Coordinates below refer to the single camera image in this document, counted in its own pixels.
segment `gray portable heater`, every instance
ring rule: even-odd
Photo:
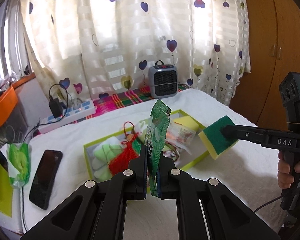
[[[149,69],[149,85],[153,98],[172,97],[178,92],[177,68],[174,65],[165,65],[158,60]]]

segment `metal screw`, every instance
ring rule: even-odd
[[[94,187],[95,186],[95,182],[93,180],[88,180],[86,183],[85,183],[85,186],[86,187]]]
[[[172,175],[179,175],[181,173],[179,169],[172,169],[170,172]]]
[[[123,174],[124,175],[126,175],[126,176],[130,176],[130,175],[132,175],[133,174],[133,170],[125,170],[124,172],[123,172]]]
[[[213,186],[216,186],[216,185],[219,184],[219,180],[217,180],[215,178],[209,179],[209,184],[213,185]]]

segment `power strip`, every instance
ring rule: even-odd
[[[58,121],[61,119],[61,117],[54,118],[53,115],[44,118],[40,124],[47,124],[47,125],[40,125],[39,126],[39,131],[40,133],[47,133],[52,130],[55,130],[61,126],[64,126],[66,124],[69,124],[71,122],[77,121],[79,119],[85,118],[88,115],[95,114],[96,109],[93,104],[93,101],[90,99],[87,102],[84,102],[76,107],[74,109],[73,107],[68,108],[68,111],[66,113],[66,116],[60,121],[56,123],[52,123],[55,121]]]

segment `orange basket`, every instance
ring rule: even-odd
[[[11,86],[0,96],[0,127],[9,118],[14,107],[18,103],[18,97]]]

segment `white bedspread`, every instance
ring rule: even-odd
[[[235,124],[253,125],[202,91],[189,89],[162,100],[172,110],[182,109],[208,126],[228,115]],[[136,123],[148,118],[155,101],[118,109],[102,116],[70,124],[31,140],[31,176],[24,187],[25,222],[33,227],[81,184],[89,179],[83,145],[122,129],[125,121]],[[52,190],[48,210],[29,201],[29,191],[35,171],[46,149],[63,152]],[[252,210],[279,196],[277,183],[278,151],[239,141],[217,160],[210,156],[188,170],[198,179],[218,178]],[[285,216],[280,200],[266,206],[258,215],[276,232]],[[178,239],[175,200],[160,200],[147,195],[145,201],[131,201],[127,206],[124,239]]]

